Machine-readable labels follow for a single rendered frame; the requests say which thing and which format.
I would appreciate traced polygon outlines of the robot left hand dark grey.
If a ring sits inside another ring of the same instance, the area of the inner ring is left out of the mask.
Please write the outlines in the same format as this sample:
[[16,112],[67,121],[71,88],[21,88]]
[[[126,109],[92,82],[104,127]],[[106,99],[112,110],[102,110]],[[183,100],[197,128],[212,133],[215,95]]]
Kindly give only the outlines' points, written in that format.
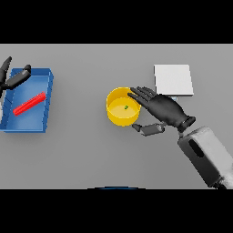
[[31,66],[26,65],[21,72],[7,79],[6,74],[11,61],[12,57],[9,56],[0,66],[0,98],[5,90],[13,90],[23,84],[31,76]]

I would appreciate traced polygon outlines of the robot right hand dark grey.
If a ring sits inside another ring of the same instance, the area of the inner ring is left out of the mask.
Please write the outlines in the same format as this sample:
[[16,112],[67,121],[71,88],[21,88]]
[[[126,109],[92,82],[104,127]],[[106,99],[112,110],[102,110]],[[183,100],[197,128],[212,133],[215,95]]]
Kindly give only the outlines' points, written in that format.
[[136,100],[153,117],[159,120],[159,123],[147,126],[132,125],[138,133],[145,137],[164,133],[166,126],[176,128],[177,132],[182,135],[196,121],[194,116],[186,115],[183,108],[168,96],[158,95],[148,87],[131,87],[130,90],[131,93],[127,95]]

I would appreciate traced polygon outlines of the red beaker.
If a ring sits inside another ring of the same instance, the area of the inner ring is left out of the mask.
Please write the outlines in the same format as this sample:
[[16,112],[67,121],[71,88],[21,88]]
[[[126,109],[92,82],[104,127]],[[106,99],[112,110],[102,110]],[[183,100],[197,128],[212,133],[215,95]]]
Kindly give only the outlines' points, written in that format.
[[19,116],[22,113],[24,113],[25,111],[27,111],[28,109],[40,104],[45,99],[46,99],[46,93],[41,92],[41,93],[37,94],[36,96],[32,97],[31,99],[27,100],[26,102],[24,102],[20,106],[17,106],[16,108],[14,108],[13,114],[15,116]]

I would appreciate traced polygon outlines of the pale square measuring scale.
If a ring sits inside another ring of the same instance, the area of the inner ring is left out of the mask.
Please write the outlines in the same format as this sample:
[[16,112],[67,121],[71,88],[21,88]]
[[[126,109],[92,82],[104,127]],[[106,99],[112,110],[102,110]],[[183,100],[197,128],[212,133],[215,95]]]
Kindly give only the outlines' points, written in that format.
[[156,92],[165,96],[193,96],[189,65],[154,65]]

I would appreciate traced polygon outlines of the yellow bowl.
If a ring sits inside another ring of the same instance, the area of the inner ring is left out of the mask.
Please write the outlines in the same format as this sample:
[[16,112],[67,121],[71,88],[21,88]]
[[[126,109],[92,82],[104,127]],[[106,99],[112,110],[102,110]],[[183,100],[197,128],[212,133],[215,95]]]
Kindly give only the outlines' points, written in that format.
[[129,97],[129,87],[117,87],[106,98],[106,113],[108,119],[115,125],[127,127],[134,124],[140,114],[141,105]]

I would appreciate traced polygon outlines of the blue tray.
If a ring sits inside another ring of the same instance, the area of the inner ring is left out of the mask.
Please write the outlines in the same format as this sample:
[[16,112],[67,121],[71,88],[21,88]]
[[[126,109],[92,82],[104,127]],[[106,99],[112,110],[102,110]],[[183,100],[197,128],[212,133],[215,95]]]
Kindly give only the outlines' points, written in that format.
[[45,133],[54,75],[50,68],[32,68],[31,76],[13,90],[6,90],[0,131]]

